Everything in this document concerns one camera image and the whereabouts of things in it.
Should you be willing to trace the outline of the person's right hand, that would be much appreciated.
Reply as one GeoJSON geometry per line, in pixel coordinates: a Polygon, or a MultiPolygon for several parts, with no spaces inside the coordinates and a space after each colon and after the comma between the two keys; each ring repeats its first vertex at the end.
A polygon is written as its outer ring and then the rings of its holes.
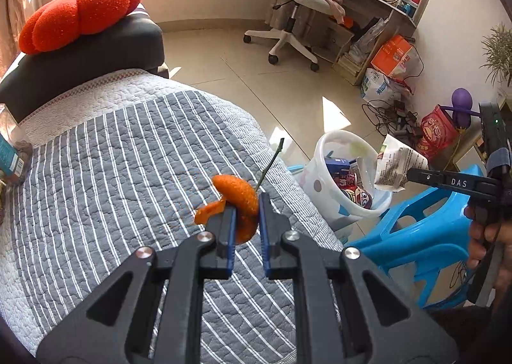
{"type": "Polygon", "coordinates": [[[484,259],[487,253],[486,244],[490,245],[493,242],[503,244],[503,255],[494,284],[496,294],[501,294],[511,285],[511,220],[502,220],[500,223],[483,226],[476,221],[475,209],[469,205],[464,209],[464,215],[471,220],[468,231],[470,237],[468,244],[468,267],[474,269],[484,259]]]}

